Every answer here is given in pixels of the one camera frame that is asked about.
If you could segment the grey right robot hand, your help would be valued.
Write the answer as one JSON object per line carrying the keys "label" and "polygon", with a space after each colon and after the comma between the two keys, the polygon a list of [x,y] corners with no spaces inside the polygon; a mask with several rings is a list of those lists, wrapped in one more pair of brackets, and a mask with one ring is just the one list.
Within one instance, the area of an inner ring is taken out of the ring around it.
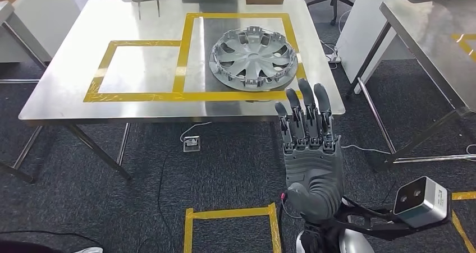
{"label": "grey right robot hand", "polygon": [[286,90],[291,114],[281,102],[274,107],[280,119],[287,196],[308,222],[332,218],[344,195],[340,137],[333,132],[333,114],[325,87],[298,80],[302,94]]}

